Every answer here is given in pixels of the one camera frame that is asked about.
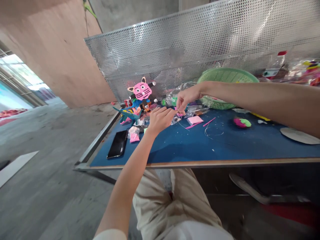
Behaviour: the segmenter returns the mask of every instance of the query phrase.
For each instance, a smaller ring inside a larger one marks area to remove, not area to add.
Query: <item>pink foam strip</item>
[[[209,122],[207,122],[205,125],[203,125],[203,127],[207,126],[209,123],[211,123],[213,120],[215,120],[216,118],[211,119]]]
[[[195,125],[198,125],[198,124],[199,123],[195,123],[195,124],[191,125],[190,127],[186,127],[186,129],[192,128],[192,127],[194,127]]]

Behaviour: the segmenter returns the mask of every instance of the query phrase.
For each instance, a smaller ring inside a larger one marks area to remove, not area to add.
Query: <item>plastic bottle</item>
[[[277,56],[272,56],[262,75],[270,80],[273,79],[282,67],[286,53],[287,51],[282,51],[279,52]]]

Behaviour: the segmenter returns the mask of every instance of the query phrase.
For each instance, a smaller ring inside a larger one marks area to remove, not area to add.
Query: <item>finger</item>
[[[183,112],[186,109],[187,105],[188,105],[188,102],[187,101],[183,101],[181,106],[178,108],[178,112]]]
[[[175,110],[173,110],[172,108],[168,108],[167,110],[165,110],[162,114],[163,114],[163,116],[166,116],[169,112],[171,112],[171,111],[175,111]]]
[[[182,98],[182,97],[179,97],[179,95],[178,95],[178,99],[177,99],[177,109],[179,109],[179,107],[181,106],[182,102],[183,102],[183,98]]]
[[[166,118],[169,118],[170,120],[172,120],[173,117],[174,117],[174,115],[177,114],[177,112],[178,112],[177,110],[171,109],[171,111],[169,111],[169,112],[167,113]]]
[[[152,110],[153,113],[159,111],[161,108],[160,107],[156,107],[155,109]]]
[[[167,110],[166,107],[162,107],[162,108],[160,108],[157,112],[158,112],[158,114],[160,114],[160,113],[162,113],[162,112],[164,112],[164,111],[166,111],[166,110]]]

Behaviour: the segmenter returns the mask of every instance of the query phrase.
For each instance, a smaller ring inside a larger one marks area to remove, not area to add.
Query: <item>white board on floor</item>
[[[0,171],[0,188],[39,151],[21,155]]]

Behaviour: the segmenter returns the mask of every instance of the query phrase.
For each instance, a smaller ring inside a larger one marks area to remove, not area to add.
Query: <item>perforated metal panel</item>
[[[320,56],[319,0],[221,0],[85,42],[118,101],[146,76],[161,96],[213,67],[257,74],[269,57]]]

